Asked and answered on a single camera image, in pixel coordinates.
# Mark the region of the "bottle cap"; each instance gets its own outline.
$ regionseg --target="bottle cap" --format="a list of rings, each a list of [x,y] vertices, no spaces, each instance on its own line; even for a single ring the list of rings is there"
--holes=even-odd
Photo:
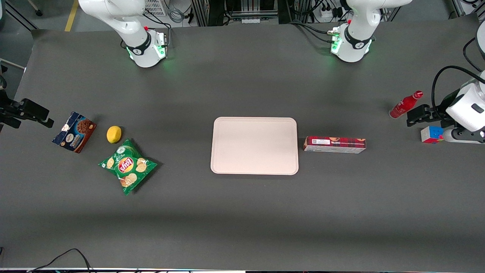
[[[415,98],[416,100],[419,100],[422,97],[423,97],[423,92],[422,91],[419,91],[418,90],[418,91],[414,92],[414,94],[413,94],[413,98]]]

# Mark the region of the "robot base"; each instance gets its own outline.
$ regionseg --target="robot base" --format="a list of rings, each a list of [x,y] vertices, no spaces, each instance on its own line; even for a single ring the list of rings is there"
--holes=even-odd
[[[342,24],[341,26],[333,28],[334,32],[340,32],[341,34],[338,37],[332,37],[333,44],[330,48],[330,52],[344,62],[355,63],[360,61],[364,55],[369,52],[372,40],[369,40],[367,45],[362,43],[361,49],[354,49],[352,44],[347,41],[344,35],[342,35],[348,26],[349,24]]]
[[[136,65],[143,68],[152,67],[167,56],[165,34],[154,30],[148,30],[147,32],[151,35],[151,45],[145,50],[143,55],[136,55],[127,49],[129,57],[135,61]]]

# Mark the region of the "pink tray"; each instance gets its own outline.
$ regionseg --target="pink tray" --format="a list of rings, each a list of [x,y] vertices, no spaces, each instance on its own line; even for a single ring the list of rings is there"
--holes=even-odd
[[[220,117],[214,121],[214,173],[294,175],[298,135],[292,118]]]

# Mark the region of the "green chip bag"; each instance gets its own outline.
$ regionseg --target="green chip bag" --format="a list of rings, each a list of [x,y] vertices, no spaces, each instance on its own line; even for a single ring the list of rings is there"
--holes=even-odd
[[[125,195],[128,195],[157,166],[157,163],[142,158],[127,139],[112,156],[98,165],[116,175]]]

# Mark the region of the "red box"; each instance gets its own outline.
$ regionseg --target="red box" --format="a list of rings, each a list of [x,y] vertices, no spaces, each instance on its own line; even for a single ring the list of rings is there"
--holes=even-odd
[[[365,138],[308,136],[303,150],[306,152],[328,152],[358,154],[366,149]]]

